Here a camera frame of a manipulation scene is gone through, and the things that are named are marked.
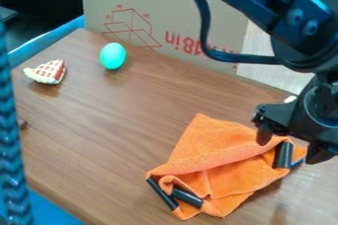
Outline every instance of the teal ball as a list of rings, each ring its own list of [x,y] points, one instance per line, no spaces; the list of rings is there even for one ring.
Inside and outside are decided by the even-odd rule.
[[[117,42],[105,45],[100,51],[100,63],[108,70],[121,67],[126,59],[125,48]]]

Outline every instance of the black rubber tube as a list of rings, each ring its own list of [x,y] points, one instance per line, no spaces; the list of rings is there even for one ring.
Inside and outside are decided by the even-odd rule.
[[[203,200],[193,193],[190,193],[180,187],[173,187],[173,192],[171,193],[171,196],[174,198],[180,199],[192,206],[195,206],[197,208],[201,208],[203,205]]]
[[[167,206],[173,211],[178,207],[176,200],[165,193],[157,184],[156,180],[152,177],[146,180],[154,191],[163,199]]]

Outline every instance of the wooden tabletop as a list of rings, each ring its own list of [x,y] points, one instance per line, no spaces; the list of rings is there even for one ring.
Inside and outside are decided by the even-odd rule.
[[[144,173],[167,161],[196,113],[252,125],[256,105],[283,93],[134,46],[122,69],[109,72],[98,62],[107,42],[79,30],[13,71],[18,112],[29,123],[29,184],[86,224],[180,224]],[[57,86],[22,72],[57,58],[68,66]],[[337,159],[302,166],[225,220],[200,214],[184,224],[338,224],[337,168]]]

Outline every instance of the orange towel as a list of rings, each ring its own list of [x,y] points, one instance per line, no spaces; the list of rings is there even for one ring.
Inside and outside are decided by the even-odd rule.
[[[187,220],[205,212],[225,217],[255,190],[282,178],[289,169],[273,169],[275,146],[286,137],[273,137],[265,146],[256,142],[256,130],[239,123],[197,114],[178,141],[169,161],[146,173],[167,194],[173,185],[204,200],[201,209],[185,202],[173,213]],[[293,161],[305,149],[294,147]]]

